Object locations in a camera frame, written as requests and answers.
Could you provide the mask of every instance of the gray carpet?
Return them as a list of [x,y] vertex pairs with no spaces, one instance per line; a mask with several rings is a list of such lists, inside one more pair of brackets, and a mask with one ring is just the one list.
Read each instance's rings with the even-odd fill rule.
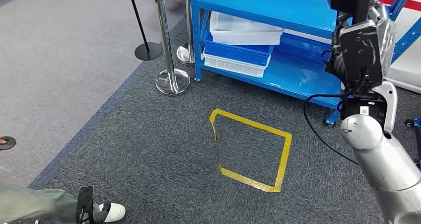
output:
[[[136,3],[161,42],[154,0]],[[165,3],[172,29],[185,0]],[[28,186],[138,67],[143,42],[130,0],[0,0],[0,31],[0,135],[18,141],[0,152],[0,180]]]
[[[173,50],[186,41],[185,21],[172,32]],[[119,223],[383,223],[359,168],[334,154],[306,124],[303,101],[212,73],[179,97],[158,94],[163,57],[143,71],[45,188],[76,195],[94,185],[98,201],[127,207]],[[194,76],[192,67],[177,64]],[[416,156],[414,131],[403,121],[421,110],[419,95],[399,89],[396,136]],[[292,134],[280,193],[222,176],[209,115],[215,108]],[[311,105],[316,129],[351,154],[338,127],[322,124],[328,110]],[[225,117],[216,129],[222,165],[273,185],[283,138]]]

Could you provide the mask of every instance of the stanchion base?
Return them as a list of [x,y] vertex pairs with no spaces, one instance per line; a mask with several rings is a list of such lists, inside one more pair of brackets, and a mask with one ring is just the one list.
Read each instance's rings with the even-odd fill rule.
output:
[[16,140],[10,136],[0,137],[0,139],[6,141],[5,144],[0,144],[0,151],[11,149],[16,144]]
[[189,44],[183,44],[177,49],[177,58],[178,60],[185,65],[193,66],[195,64],[195,56],[193,54],[193,48],[190,47],[191,53],[189,51]]
[[141,44],[136,48],[136,58],[143,61],[149,61],[158,58],[159,55],[162,54],[162,46],[160,44],[148,42],[147,45],[149,46],[149,52],[146,50],[145,44]]
[[177,81],[177,88],[171,86],[168,79],[167,70],[162,71],[155,80],[156,88],[162,94],[167,96],[178,96],[186,92],[190,85],[190,76],[183,70],[175,69],[175,80]]

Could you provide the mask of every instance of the person's leg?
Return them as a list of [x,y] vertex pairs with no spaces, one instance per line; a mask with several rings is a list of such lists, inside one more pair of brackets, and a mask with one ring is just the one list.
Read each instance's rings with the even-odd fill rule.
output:
[[32,219],[75,224],[76,204],[64,190],[32,190],[0,183],[0,223]]

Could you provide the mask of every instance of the yellow floor tape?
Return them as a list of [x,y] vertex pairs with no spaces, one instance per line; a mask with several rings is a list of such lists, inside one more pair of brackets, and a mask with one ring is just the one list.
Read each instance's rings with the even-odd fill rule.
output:
[[[281,161],[279,163],[278,174],[277,174],[277,177],[276,177],[275,185],[273,187],[271,187],[269,185],[266,185],[264,183],[258,182],[256,180],[253,180],[251,178],[245,177],[241,174],[234,173],[234,172],[232,172],[232,171],[230,171],[226,168],[223,168],[221,166],[220,161],[219,161],[217,141],[216,141],[216,129],[215,129],[215,124],[214,124],[215,123],[215,117],[216,117],[217,114],[219,114],[221,116],[228,117],[228,118],[233,119],[235,121],[239,121],[239,122],[247,124],[249,126],[253,126],[253,127],[271,132],[273,134],[276,134],[278,136],[282,136],[282,137],[285,138],[285,143],[283,144],[283,149],[282,149]],[[255,187],[257,189],[263,190],[265,192],[280,192],[283,176],[285,175],[286,161],[288,160],[288,154],[289,154],[289,148],[291,146],[292,135],[288,132],[281,131],[281,130],[275,129],[273,127],[270,127],[270,126],[260,124],[258,122],[246,119],[246,118],[241,117],[241,116],[234,115],[232,113],[223,111],[221,109],[213,110],[212,114],[209,117],[209,120],[210,120],[210,123],[212,124],[213,134],[214,134],[214,137],[215,137],[216,154],[217,154],[217,159],[218,159],[218,166],[219,166],[219,169],[220,169],[221,173],[223,175],[227,176],[227,177],[230,177],[232,179],[235,179],[237,181],[240,181],[242,183],[245,183],[245,184],[250,185],[252,187]]]

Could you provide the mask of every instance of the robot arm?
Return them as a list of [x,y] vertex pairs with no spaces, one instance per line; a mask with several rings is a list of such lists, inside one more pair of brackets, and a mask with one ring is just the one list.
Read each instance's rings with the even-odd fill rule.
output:
[[383,79],[393,55],[393,23],[377,0],[328,2],[338,13],[326,72],[338,77],[346,91],[357,88],[352,97],[342,97],[341,135],[352,147],[385,223],[421,224],[421,172],[391,134],[397,92]]

